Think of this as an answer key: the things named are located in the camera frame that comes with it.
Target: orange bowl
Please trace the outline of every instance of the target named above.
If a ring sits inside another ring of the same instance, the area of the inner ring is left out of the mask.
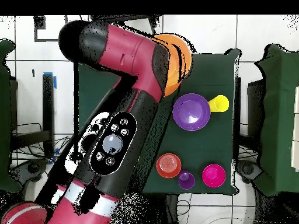
[[[170,54],[165,96],[171,95],[191,69],[192,53],[187,43],[176,34],[157,34],[153,41],[165,46]]]

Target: green cloth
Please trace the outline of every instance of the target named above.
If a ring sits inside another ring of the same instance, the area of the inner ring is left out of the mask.
[[[15,49],[10,40],[0,40],[0,190],[19,192],[21,185],[9,177],[11,164],[11,91],[6,56]]]
[[[223,54],[193,54],[193,68],[179,89],[164,97],[159,104],[156,117],[147,136],[141,156],[136,165],[130,188],[136,190],[144,185],[144,193],[219,193],[232,195],[237,189],[231,186],[232,162],[232,107],[234,100],[235,61],[239,50]],[[117,76],[79,66],[79,127],[117,81]],[[208,101],[217,95],[226,95],[230,101],[228,111],[212,113],[210,121],[201,130],[185,131],[173,121],[173,100],[186,93],[198,93]],[[161,137],[165,136],[157,150]],[[189,170],[196,179],[195,186],[185,191],[178,186],[178,178],[165,179],[156,171],[155,163],[164,153],[180,157],[183,169]],[[209,188],[202,182],[203,169],[211,164],[221,165],[227,174],[225,183],[219,188]]]
[[[171,115],[158,155],[144,187],[144,193],[218,193],[232,195],[236,189],[231,186],[232,163],[232,108],[234,101],[235,61],[238,50],[227,55],[193,54],[193,68],[179,89],[181,97],[187,93],[202,95],[207,101],[217,95],[225,95],[230,101],[224,113],[211,113],[208,124],[198,131],[185,131],[173,120]],[[157,159],[164,153],[174,153],[182,162],[182,169],[195,177],[195,185],[186,191],[179,187],[178,177],[163,178],[155,167]],[[227,175],[219,188],[207,187],[202,180],[202,172],[209,164],[221,165]]]
[[[257,63],[266,78],[263,101],[265,120],[260,135],[264,171],[255,184],[266,196],[281,191],[299,192],[299,173],[291,167],[295,88],[299,86],[299,53],[285,52],[279,45],[265,49]]]

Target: purple bowl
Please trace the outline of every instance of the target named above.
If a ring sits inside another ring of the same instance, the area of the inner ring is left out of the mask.
[[[195,93],[188,93],[177,99],[172,110],[175,123],[187,131],[203,128],[211,116],[207,100]]]

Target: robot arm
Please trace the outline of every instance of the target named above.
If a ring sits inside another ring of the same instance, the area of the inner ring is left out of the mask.
[[[109,224],[164,95],[169,53],[148,38],[100,21],[67,23],[59,45],[70,61],[105,69],[121,79],[64,149],[36,203],[58,202],[46,224]],[[26,207],[14,207],[2,224],[28,224],[26,214],[16,217],[12,212],[36,211],[45,218],[40,207]]]

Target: floor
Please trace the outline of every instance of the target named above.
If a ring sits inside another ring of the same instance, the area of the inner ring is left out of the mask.
[[[67,16],[68,21],[80,18],[87,20],[88,16]],[[156,31],[184,36],[197,53],[223,54],[230,48],[242,51],[238,73],[242,78],[241,132],[246,133],[247,84],[262,79],[254,62],[262,59],[264,48],[270,43],[279,43],[289,51],[297,51],[298,18],[299,15],[164,15]],[[46,29],[37,31],[38,39],[57,39],[64,24],[65,16],[46,16]],[[127,25],[151,33],[147,19],[129,21]],[[32,16],[0,16],[0,30],[1,38],[16,44],[16,50],[7,56],[6,63],[19,82],[18,123],[42,123],[41,76],[44,72],[52,72],[57,77],[54,90],[55,139],[71,137],[74,132],[72,63],[62,55],[57,42],[34,42]],[[19,133],[37,130],[39,126],[36,124],[18,128]],[[59,148],[62,142],[57,141],[56,147]],[[16,166],[29,156],[19,151],[13,154],[13,158],[12,166]],[[34,200],[46,180],[47,174],[44,173],[39,182],[30,183],[26,199]],[[186,201],[179,202],[180,224],[252,224],[255,216],[253,188],[244,184],[238,175],[235,176],[235,186],[239,193],[234,196],[181,194],[179,200],[186,200],[191,206],[189,209]]]

